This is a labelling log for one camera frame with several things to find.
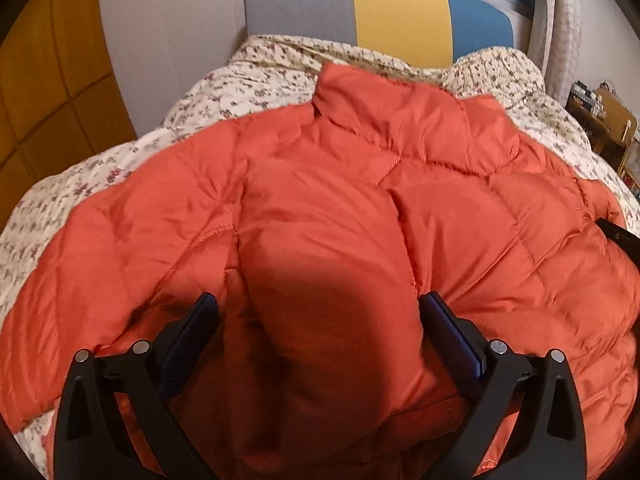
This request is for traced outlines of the wooden wardrobe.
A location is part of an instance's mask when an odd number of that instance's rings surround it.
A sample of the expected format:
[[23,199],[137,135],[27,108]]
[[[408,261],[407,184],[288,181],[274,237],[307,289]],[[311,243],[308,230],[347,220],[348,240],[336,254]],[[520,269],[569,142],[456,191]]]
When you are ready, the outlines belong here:
[[99,0],[29,0],[1,46],[1,219],[38,181],[135,136]]

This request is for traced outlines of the wooden desk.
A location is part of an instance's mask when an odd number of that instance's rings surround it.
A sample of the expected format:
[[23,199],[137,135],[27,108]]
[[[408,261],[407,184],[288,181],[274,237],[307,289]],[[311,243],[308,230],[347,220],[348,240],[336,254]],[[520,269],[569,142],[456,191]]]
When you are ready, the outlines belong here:
[[608,88],[591,90],[581,81],[572,84],[566,109],[585,130],[591,151],[622,176],[638,126],[634,114]]

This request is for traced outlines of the right floral curtain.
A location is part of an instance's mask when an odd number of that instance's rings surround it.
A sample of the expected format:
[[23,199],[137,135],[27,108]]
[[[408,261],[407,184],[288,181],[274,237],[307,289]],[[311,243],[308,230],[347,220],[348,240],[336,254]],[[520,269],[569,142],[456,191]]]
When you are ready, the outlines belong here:
[[552,29],[546,73],[547,91],[562,105],[576,80],[582,41],[582,0],[551,0]]

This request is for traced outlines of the grey yellow blue headboard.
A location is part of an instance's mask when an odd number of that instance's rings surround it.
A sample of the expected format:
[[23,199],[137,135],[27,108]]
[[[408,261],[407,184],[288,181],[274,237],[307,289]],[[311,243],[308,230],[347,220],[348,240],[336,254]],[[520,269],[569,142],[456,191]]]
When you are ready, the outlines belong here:
[[483,0],[244,0],[247,33],[317,38],[443,68],[515,46],[510,18]]

